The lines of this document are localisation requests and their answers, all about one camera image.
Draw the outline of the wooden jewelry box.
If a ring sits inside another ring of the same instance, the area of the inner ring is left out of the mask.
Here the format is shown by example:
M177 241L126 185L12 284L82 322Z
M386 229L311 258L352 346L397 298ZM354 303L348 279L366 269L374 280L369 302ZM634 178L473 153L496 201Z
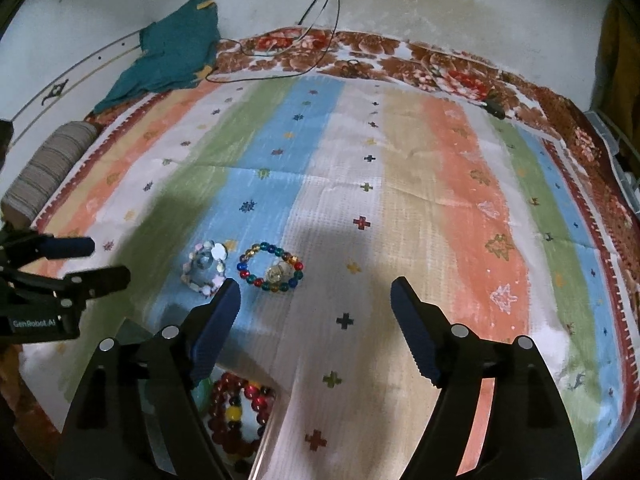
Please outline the wooden jewelry box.
M119 333L158 476L256 479L288 398L218 364L219 335L192 323L152 335L127 320Z

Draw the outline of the grey striped bolster pillow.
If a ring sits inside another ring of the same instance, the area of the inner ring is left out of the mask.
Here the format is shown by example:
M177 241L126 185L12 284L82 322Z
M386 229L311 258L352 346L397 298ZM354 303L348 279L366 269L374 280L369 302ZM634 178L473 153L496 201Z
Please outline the grey striped bolster pillow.
M58 127L2 196L3 220L13 229L28 229L101 130L92 122Z

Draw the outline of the teal cloth garment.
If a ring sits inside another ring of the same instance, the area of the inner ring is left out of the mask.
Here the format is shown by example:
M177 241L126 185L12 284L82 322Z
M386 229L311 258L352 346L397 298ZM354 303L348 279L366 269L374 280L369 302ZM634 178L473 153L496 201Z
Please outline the teal cloth garment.
M189 0L139 32L141 55L124 70L96 114L145 94L192 88L198 73L215 63L220 43L213 0Z

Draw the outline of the striped colourful bedspread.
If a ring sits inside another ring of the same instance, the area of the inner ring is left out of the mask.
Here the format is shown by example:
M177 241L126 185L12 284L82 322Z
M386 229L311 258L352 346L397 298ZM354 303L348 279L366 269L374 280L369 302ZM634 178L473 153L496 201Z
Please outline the striped colourful bedspread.
M582 469L620 440L637 399L639 226L589 122L549 127L373 80L311 76L150 96L114 120L66 179L40 229L87 235L132 280L88 309L72 342L25 348L22 374L61 425L98 342L148 330L201 298L193 248L275 244L303 261L289 292L242 290L220 362L285 396L266 479L397 477L436 392L388 303L418 295L484 338L534 338L560 389Z

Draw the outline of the black charger plug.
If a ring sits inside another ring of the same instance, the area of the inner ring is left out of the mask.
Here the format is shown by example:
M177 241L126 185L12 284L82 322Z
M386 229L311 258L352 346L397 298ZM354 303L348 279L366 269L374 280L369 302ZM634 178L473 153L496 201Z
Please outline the black charger plug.
M506 111L498 101L491 98L486 98L483 101L483 107L490 116L495 117L499 120L506 119Z

